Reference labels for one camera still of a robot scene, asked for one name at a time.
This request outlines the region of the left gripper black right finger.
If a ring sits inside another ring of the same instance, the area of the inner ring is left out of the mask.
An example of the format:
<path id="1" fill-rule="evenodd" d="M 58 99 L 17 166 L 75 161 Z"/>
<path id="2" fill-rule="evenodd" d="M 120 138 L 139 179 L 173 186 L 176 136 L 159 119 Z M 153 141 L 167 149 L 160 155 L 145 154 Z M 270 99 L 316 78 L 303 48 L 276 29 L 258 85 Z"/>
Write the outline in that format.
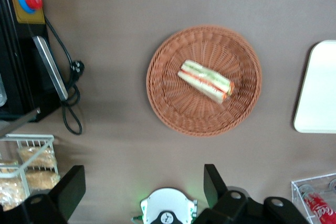
<path id="1" fill-rule="evenodd" d="M 204 194 L 209 209 L 225 217 L 240 217 L 246 210 L 247 197 L 238 187 L 227 187 L 214 164 L 204 165 Z"/>

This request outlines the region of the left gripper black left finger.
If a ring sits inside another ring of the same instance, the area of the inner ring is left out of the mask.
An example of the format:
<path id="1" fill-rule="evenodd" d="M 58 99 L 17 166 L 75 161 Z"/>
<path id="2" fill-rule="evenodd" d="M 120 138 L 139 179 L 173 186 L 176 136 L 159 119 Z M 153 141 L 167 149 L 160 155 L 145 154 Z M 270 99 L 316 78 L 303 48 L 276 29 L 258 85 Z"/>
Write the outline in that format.
<path id="1" fill-rule="evenodd" d="M 25 200 L 24 223 L 67 223 L 85 192 L 85 167 L 75 165 L 49 192 Z"/>

